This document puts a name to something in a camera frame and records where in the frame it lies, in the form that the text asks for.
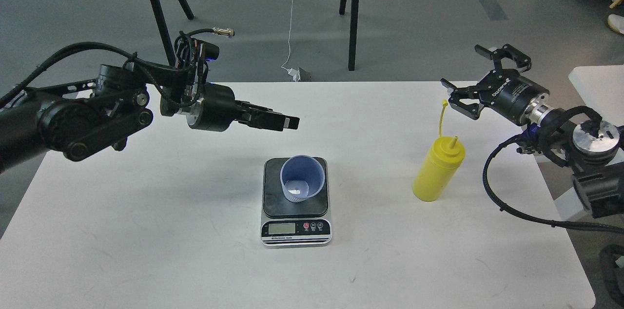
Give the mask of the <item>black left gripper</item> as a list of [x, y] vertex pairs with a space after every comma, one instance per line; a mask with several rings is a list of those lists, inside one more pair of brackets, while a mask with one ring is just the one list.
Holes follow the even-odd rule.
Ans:
[[223, 132], [237, 121], [248, 127], [283, 131], [297, 130], [298, 116], [286, 116], [272, 109], [235, 99], [230, 87], [219, 84], [204, 84], [203, 95], [187, 114], [191, 129]]

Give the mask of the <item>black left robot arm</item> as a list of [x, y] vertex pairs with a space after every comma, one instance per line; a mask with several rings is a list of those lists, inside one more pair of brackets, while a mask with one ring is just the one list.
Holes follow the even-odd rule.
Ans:
[[[1, 98], [0, 164], [5, 172], [47, 151], [78, 162], [112, 147], [122, 151], [127, 138], [154, 120], [148, 85], [160, 94], [163, 116], [185, 116], [191, 129], [223, 132], [232, 122], [270, 131], [296, 130], [299, 118], [236, 100], [227, 86], [209, 82], [209, 62], [220, 49], [197, 34], [232, 37], [231, 29], [180, 32], [173, 65], [156, 64], [100, 42], [79, 42], [56, 51]], [[36, 88], [31, 83], [49, 67], [84, 51], [109, 51], [125, 58], [122, 66], [101, 65], [98, 76]]]

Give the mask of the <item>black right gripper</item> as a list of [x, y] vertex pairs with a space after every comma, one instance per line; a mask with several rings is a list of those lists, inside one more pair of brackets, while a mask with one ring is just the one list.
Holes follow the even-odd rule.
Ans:
[[[550, 91], [532, 80], [520, 75], [532, 69], [532, 60], [510, 44], [493, 51], [481, 45], [474, 46], [475, 52], [493, 62], [493, 69], [477, 85], [457, 87], [452, 82], [441, 79], [448, 90], [448, 104], [456, 111], [478, 120], [486, 106], [517, 126], [528, 123], [529, 107], [542, 99], [546, 100]], [[516, 69], [503, 69], [505, 58], [515, 62]]]

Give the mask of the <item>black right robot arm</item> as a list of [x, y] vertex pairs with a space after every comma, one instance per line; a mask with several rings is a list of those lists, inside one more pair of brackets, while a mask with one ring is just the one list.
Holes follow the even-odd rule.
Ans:
[[622, 228], [604, 223], [537, 218], [509, 206], [495, 194], [488, 181], [490, 163], [502, 149], [517, 144], [520, 154], [542, 154], [557, 166], [571, 169], [576, 196], [594, 219], [621, 215], [623, 164], [614, 159], [623, 149], [623, 127], [607, 122], [590, 107], [565, 110], [548, 105], [548, 89], [523, 76], [532, 67], [531, 58], [512, 45], [493, 50], [476, 45], [474, 49], [493, 62], [493, 69], [468, 87], [457, 87], [442, 78], [451, 107], [473, 120], [479, 118], [482, 109], [491, 108], [513, 124], [526, 127], [499, 144], [486, 159], [482, 182], [488, 197], [500, 211], [529, 222], [621, 235]]

